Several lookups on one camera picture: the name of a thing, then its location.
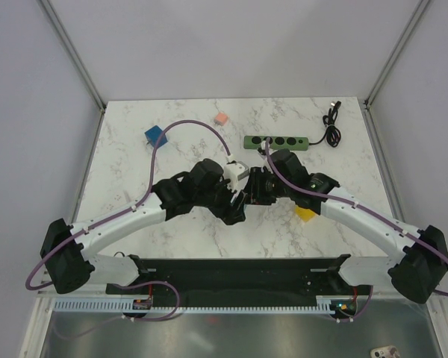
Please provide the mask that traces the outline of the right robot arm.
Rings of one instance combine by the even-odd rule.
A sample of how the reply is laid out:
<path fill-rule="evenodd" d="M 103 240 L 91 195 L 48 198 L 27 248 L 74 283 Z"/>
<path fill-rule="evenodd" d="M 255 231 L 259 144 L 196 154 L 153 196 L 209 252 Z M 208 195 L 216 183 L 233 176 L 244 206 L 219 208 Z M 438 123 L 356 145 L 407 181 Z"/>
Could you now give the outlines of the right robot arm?
<path fill-rule="evenodd" d="M 335 293 L 352 286 L 391 286 L 408 300 L 424 304 L 448 272 L 441 230 L 432 225 L 421 229 L 362 204 L 335 179 L 308 173 L 287 149 L 272 153 L 264 166 L 252 167 L 244 192 L 251 205 L 272 205 L 288 198 L 302 209 L 344 225 L 384 252 L 382 257 L 340 255 L 326 280 Z"/>

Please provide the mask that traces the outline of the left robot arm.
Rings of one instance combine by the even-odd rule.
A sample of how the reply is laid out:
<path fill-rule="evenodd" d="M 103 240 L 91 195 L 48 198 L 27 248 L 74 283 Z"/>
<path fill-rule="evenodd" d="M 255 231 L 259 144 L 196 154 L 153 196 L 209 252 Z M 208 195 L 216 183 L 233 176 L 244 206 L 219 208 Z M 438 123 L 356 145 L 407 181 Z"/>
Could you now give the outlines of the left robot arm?
<path fill-rule="evenodd" d="M 68 294 L 89 280 L 125 286 L 141 293 L 149 276 L 133 257 L 104 257 L 109 245 L 154 224 L 204 207 L 226 225 L 243 222 L 245 193 L 239 185 L 249 176 L 249 167 L 232 161 L 220 166 L 210 159 L 198 162 L 154 184 L 149 195 L 124 206 L 109 216 L 67 224 L 58 219 L 49 225 L 40 256 L 55 291 Z"/>

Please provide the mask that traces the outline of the yellow plug cube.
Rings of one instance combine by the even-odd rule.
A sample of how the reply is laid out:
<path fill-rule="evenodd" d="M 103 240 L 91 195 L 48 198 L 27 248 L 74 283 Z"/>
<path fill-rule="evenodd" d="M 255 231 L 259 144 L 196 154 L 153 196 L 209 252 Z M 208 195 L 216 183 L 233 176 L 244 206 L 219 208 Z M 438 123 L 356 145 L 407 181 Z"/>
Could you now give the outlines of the yellow plug cube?
<path fill-rule="evenodd" d="M 304 223 L 309 222 L 317 215 L 312 210 L 301 208 L 299 206 L 295 206 L 294 212 Z"/>

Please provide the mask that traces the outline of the blue plug cube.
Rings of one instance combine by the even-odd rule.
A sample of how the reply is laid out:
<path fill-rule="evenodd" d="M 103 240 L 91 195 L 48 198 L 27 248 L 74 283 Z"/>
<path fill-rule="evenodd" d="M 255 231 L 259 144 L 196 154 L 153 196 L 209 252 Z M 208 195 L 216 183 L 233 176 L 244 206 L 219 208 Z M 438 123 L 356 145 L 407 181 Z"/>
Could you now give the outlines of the blue plug cube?
<path fill-rule="evenodd" d="M 150 129 L 145 131 L 144 135 L 147 142 L 153 148 L 160 148 L 161 146 L 165 145 L 168 142 L 167 136 L 164 134 L 164 131 L 158 125 L 154 125 Z"/>

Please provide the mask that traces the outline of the green power strip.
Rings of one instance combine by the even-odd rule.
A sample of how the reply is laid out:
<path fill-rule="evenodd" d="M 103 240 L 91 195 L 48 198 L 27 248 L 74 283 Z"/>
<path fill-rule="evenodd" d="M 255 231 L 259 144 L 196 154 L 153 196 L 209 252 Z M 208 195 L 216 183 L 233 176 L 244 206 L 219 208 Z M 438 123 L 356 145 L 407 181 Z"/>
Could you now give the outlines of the green power strip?
<path fill-rule="evenodd" d="M 267 139 L 272 150 L 307 151 L 310 146 L 307 137 L 254 135 L 244 137 L 243 148 L 249 150 L 258 149 Z"/>

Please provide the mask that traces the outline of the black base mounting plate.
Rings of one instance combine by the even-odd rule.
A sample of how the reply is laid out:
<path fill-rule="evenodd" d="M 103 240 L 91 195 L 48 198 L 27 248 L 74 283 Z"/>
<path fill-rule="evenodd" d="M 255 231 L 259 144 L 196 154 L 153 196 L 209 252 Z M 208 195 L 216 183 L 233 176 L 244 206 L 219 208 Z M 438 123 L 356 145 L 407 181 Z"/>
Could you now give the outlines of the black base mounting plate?
<path fill-rule="evenodd" d="M 108 284 L 109 295 L 152 294 L 159 304 L 186 306 L 309 305 L 318 296 L 364 296 L 336 272 L 337 258 L 139 259 L 130 289 Z"/>

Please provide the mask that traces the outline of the pink plug cube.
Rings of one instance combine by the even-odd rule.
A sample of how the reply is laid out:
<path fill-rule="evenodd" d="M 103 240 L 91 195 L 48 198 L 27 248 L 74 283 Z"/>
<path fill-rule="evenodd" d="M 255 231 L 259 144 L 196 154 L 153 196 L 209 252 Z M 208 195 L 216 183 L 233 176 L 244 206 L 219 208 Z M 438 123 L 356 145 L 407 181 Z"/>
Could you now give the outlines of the pink plug cube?
<path fill-rule="evenodd" d="M 228 122 L 228 119 L 229 119 L 229 117 L 227 114 L 219 112 L 214 117 L 214 124 L 222 127 L 223 125 L 225 125 Z"/>

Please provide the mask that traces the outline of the right aluminium frame post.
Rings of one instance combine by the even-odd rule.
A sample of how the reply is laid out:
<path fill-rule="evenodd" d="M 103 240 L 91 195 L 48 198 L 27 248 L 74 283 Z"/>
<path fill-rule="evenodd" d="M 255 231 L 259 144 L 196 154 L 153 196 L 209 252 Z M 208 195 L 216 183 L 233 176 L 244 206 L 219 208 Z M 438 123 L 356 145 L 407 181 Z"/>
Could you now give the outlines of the right aluminium frame post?
<path fill-rule="evenodd" d="M 409 44 L 411 38 L 417 31 L 417 28 L 419 27 L 421 21 L 423 20 L 423 17 L 426 15 L 426 12 L 431 7 L 432 3 L 433 3 L 432 0 L 419 0 L 419 2 L 417 3 L 417 6 L 411 13 L 408 21 L 406 22 L 405 27 L 402 30 L 402 33 L 399 35 L 398 40 L 393 46 L 369 94 L 366 96 L 365 99 L 361 101 L 361 104 L 364 106 L 364 109 L 366 111 L 370 110 L 378 94 L 381 92 L 383 86 L 387 82 L 388 78 L 391 76 L 395 65 L 397 64 L 399 58 L 406 49 L 407 45 Z"/>

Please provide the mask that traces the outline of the left aluminium frame post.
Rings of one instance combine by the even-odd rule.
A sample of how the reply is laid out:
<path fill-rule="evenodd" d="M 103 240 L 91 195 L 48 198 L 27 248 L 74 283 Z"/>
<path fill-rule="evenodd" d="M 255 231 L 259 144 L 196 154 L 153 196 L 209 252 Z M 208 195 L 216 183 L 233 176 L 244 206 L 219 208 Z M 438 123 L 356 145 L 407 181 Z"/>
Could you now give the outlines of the left aluminium frame post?
<path fill-rule="evenodd" d="M 60 44 L 63 46 L 66 55 L 71 61 L 75 71 L 77 72 L 79 78 L 81 79 L 85 89 L 92 98 L 93 102 L 97 106 L 99 112 L 103 114 L 106 110 L 106 103 L 103 97 L 99 94 L 93 79 L 90 76 L 87 67 L 85 66 L 77 48 L 75 47 L 72 38 L 70 37 L 66 27 L 64 26 L 59 14 L 55 10 L 52 1 L 49 0 L 37 0 L 37 4 L 40 6 L 45 17 L 49 21 L 49 24 L 57 36 Z"/>

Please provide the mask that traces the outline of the aluminium frame post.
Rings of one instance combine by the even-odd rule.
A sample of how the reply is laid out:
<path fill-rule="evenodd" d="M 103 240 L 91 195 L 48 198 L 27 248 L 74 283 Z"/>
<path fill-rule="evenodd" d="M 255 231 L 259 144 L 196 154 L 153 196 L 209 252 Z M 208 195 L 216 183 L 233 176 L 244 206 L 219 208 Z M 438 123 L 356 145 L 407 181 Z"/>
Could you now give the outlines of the aluminium frame post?
<path fill-rule="evenodd" d="M 49 0 L 37 0 L 37 4 L 40 6 L 45 17 L 49 21 L 49 24 L 57 36 L 60 44 L 63 46 L 66 55 L 71 61 L 75 71 L 77 72 L 79 78 L 81 79 L 85 89 L 92 98 L 93 102 L 97 106 L 99 112 L 103 114 L 106 110 L 106 103 L 103 97 L 99 94 L 93 79 L 90 76 L 87 67 L 85 66 L 77 48 L 75 47 L 72 38 L 70 37 L 66 27 L 64 26 L 59 14 L 55 10 L 52 1 Z"/>
<path fill-rule="evenodd" d="M 419 27 L 421 21 L 423 20 L 423 17 L 426 15 L 426 12 L 431 7 L 432 3 L 433 3 L 432 0 L 419 0 L 419 2 L 417 3 L 417 6 L 411 13 L 408 21 L 406 22 L 405 27 L 402 30 L 402 33 L 399 35 L 398 40 L 393 46 L 369 94 L 366 96 L 365 99 L 361 101 L 361 104 L 364 106 L 364 109 L 366 111 L 370 110 L 378 94 L 381 92 L 383 86 L 387 82 L 388 78 L 391 76 L 395 65 L 397 64 L 399 58 L 406 49 L 407 45 L 409 44 L 411 38 L 417 31 L 417 28 Z"/>

